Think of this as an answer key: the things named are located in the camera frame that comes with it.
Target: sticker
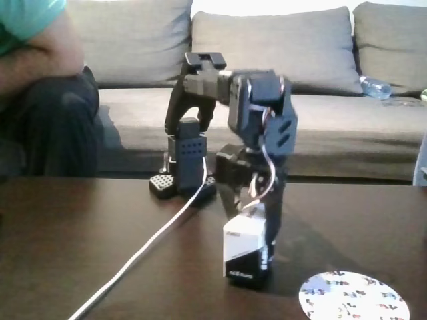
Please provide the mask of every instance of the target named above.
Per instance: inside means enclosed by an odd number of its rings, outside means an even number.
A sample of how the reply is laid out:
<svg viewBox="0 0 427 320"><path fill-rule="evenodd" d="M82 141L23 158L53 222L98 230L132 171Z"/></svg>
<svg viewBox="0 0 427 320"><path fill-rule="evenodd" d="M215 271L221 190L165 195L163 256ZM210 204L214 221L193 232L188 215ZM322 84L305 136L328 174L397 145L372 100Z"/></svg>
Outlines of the sticker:
<svg viewBox="0 0 427 320"><path fill-rule="evenodd" d="M388 285L347 271L320 273L300 289L310 320L410 320L406 302Z"/></svg>

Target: wooden table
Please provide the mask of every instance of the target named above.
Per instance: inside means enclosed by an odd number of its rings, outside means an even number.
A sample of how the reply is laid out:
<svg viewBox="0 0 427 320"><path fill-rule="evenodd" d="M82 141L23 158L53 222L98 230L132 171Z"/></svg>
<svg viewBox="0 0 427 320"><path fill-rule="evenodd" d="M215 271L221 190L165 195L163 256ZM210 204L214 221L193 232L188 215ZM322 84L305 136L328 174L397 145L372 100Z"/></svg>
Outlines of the wooden table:
<svg viewBox="0 0 427 320"><path fill-rule="evenodd" d="M272 283L222 278L219 200L189 209L90 320L305 319L300 285L334 269L371 275L427 319L427 193L415 187L289 184ZM0 184L0 319L66 320L183 205L147 181L13 179Z"/></svg>

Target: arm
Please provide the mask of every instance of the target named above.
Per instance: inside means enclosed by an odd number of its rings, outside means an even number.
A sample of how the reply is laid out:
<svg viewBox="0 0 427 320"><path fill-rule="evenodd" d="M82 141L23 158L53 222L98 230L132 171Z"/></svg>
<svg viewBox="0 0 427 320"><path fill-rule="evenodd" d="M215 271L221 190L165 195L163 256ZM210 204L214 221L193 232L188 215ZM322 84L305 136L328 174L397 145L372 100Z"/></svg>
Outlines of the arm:
<svg viewBox="0 0 427 320"><path fill-rule="evenodd" d="M83 50L66 11L26 46L0 57L0 98L8 99L46 77L83 71Z"/></svg>

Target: white box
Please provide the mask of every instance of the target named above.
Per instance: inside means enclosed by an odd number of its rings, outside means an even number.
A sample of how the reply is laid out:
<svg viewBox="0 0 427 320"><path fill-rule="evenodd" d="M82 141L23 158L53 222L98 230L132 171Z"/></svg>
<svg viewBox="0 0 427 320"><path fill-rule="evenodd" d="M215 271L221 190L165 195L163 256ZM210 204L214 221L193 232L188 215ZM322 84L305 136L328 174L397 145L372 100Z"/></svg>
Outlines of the white box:
<svg viewBox="0 0 427 320"><path fill-rule="evenodd" d="M242 211L223 228L223 276L258 281L268 270L264 205Z"/></svg>

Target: cable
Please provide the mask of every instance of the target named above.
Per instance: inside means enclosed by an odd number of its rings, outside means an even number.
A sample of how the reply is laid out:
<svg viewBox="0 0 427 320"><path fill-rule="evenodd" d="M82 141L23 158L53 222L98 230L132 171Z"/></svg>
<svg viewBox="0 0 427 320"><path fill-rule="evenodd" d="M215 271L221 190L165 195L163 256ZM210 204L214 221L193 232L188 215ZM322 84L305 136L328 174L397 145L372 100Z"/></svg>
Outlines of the cable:
<svg viewBox="0 0 427 320"><path fill-rule="evenodd" d="M266 109L264 109L264 111L262 113L262 125L263 125L263 127L266 126L267 117L268 117L270 112L271 111L268 108L266 108ZM251 180L251 183L249 186L249 194L251 197L254 198L254 200L249 202L247 205L245 205L242 208L242 211L246 210L247 208L249 208L253 205L257 205L258 203L260 203L261 200L270 192L270 190L272 189L272 187L274 185L274 180L276 178L276 167L274 166L274 162L270 159L270 157L267 153L265 143L262 143L261 150L262 150L262 155L264 156L264 159L267 161L268 168L270 170L270 179L269 179L268 185L264 189L264 191L260 195L256 195L256 193L257 193L256 192L256 182L258 180L258 175L254 175L252 177L252 180Z"/></svg>
<svg viewBox="0 0 427 320"><path fill-rule="evenodd" d="M148 247L163 233L169 228L184 212L188 209L188 207L194 202L195 198L199 195L200 191L203 189L207 180L207 165L206 158L203 158L203 182L200 188L194 193L193 197L182 207L178 213L173 216L172 219L168 223L166 223L147 243L137 252L129 261L120 269L120 271L110 280L108 281L100 290L98 290L89 300L87 300L81 307L78 309L68 320L78 320L80 317L89 310L89 308L101 298L101 296L110 289L113 285L115 285L121 277L124 276L125 272L129 269L129 267L134 263L147 249Z"/></svg>

